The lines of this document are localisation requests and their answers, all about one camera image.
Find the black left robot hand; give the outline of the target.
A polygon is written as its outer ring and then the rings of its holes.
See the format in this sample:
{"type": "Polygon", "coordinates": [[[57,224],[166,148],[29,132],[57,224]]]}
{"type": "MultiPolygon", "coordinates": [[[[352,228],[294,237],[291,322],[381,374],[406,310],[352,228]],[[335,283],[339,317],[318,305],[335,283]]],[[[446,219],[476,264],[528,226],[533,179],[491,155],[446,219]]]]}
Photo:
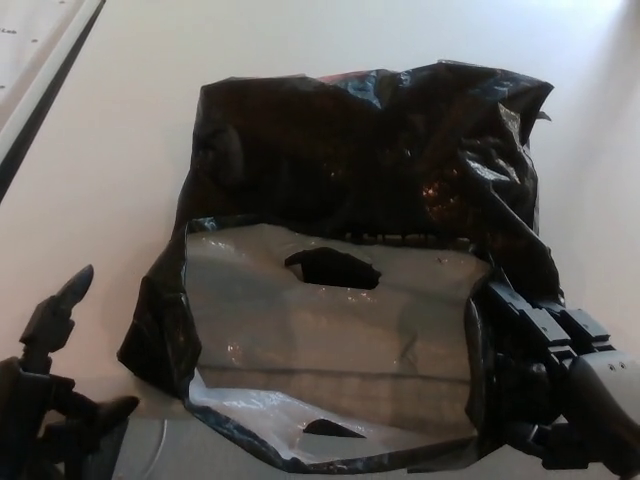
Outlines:
{"type": "Polygon", "coordinates": [[[19,339],[22,354],[1,361],[3,479],[86,479],[89,458],[140,403],[131,395],[97,402],[73,379],[51,372],[51,354],[66,346],[73,309],[93,278],[89,264],[41,301],[19,339]]]}

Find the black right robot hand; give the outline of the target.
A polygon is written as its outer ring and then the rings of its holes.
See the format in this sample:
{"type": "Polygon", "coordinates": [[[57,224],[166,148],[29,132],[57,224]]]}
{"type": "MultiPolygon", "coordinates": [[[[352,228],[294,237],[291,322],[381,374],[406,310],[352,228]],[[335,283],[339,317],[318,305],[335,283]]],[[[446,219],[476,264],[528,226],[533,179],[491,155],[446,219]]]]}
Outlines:
{"type": "Polygon", "coordinates": [[[503,440],[546,469],[597,462],[619,477],[636,475],[635,360],[582,310],[529,303],[496,281],[481,288],[480,304],[496,335],[503,440]]]}

